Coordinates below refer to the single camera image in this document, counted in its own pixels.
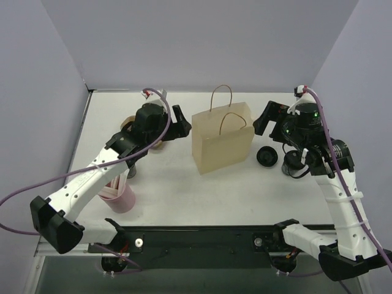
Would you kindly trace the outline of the brown cardboard cup carrier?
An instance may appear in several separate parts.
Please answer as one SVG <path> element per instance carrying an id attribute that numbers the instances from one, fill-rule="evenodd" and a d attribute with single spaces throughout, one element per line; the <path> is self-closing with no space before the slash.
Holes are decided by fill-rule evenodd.
<path id="1" fill-rule="evenodd" d="M 123 128 L 128 128 L 133 122 L 135 121 L 135 116 L 128 116 L 120 126 L 120 129 L 122 130 Z M 165 147 L 165 143 L 161 140 L 158 143 L 156 143 L 151 149 L 154 151 L 161 150 Z"/>

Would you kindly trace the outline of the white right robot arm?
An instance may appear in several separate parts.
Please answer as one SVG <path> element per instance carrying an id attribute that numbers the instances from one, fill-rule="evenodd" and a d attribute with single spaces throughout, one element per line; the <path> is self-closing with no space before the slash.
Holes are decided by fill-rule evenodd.
<path id="1" fill-rule="evenodd" d="M 288 106 L 269 101 L 253 123 L 255 134 L 263 135 L 270 122 L 275 126 L 269 137 L 293 147 L 295 162 L 314 177 L 336 232 L 336 238 L 327 238 L 296 220 L 287 220 L 278 223 L 271 235 L 273 246 L 280 250 L 292 246 L 313 256 L 332 281 L 390 267 L 391 251 L 376 240 L 364 212 L 349 148 L 331 138 L 322 108 L 315 102 Z"/>

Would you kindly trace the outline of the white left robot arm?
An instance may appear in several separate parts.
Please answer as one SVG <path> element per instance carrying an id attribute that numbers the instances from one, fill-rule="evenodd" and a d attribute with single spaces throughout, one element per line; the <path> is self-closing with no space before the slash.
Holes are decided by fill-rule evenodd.
<path id="1" fill-rule="evenodd" d="M 37 196 L 31 201 L 33 226 L 57 253 L 65 254 L 80 243 L 85 228 L 77 223 L 77 218 L 106 184 L 146 156 L 159 141 L 189 135 L 192 126 L 181 107 L 174 105 L 172 110 L 175 122 L 163 106 L 143 104 L 135 120 L 114 134 L 78 176 L 48 197 Z"/>

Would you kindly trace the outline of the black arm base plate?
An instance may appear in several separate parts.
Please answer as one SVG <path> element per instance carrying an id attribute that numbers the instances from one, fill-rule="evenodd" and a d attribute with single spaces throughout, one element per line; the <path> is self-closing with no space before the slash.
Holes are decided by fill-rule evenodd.
<path id="1" fill-rule="evenodd" d="M 105 270 L 259 269 L 292 272 L 299 250 L 277 240 L 271 225 L 124 227 L 90 253 L 114 251 L 131 261 L 104 257 Z"/>

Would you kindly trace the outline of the beige paper bag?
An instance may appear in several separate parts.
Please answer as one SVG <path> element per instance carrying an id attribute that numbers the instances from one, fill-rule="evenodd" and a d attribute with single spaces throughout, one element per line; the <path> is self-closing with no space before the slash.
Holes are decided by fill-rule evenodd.
<path id="1" fill-rule="evenodd" d="M 199 174 L 243 162 L 249 155 L 255 131 L 247 103 L 213 107 L 192 116 L 192 157 Z"/>

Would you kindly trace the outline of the dark plastic cup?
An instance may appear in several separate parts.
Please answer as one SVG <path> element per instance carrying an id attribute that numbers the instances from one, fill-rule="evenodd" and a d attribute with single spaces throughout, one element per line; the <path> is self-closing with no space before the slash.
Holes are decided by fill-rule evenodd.
<path id="1" fill-rule="evenodd" d="M 281 170 L 283 174 L 292 178 L 302 178 L 307 173 L 305 165 L 301 163 L 299 152 L 295 150 L 291 150 L 285 154 Z"/>
<path id="2" fill-rule="evenodd" d="M 136 175 L 136 173 L 137 173 L 136 166 L 133 165 L 133 166 L 130 167 L 130 169 L 129 169 L 129 172 L 128 172 L 128 175 L 127 175 L 127 179 L 133 178 L 133 177 Z"/>

